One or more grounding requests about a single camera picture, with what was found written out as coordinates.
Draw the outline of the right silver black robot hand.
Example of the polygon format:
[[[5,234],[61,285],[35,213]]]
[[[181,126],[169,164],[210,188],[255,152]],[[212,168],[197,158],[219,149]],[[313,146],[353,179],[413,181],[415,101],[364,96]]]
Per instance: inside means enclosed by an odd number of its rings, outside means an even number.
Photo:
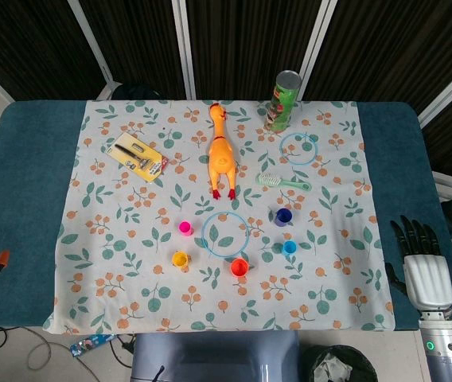
[[[452,282],[436,233],[417,220],[400,219],[400,223],[392,220],[390,225],[403,260],[404,280],[399,280],[393,266],[386,263],[389,283],[420,312],[448,311],[452,307]]]

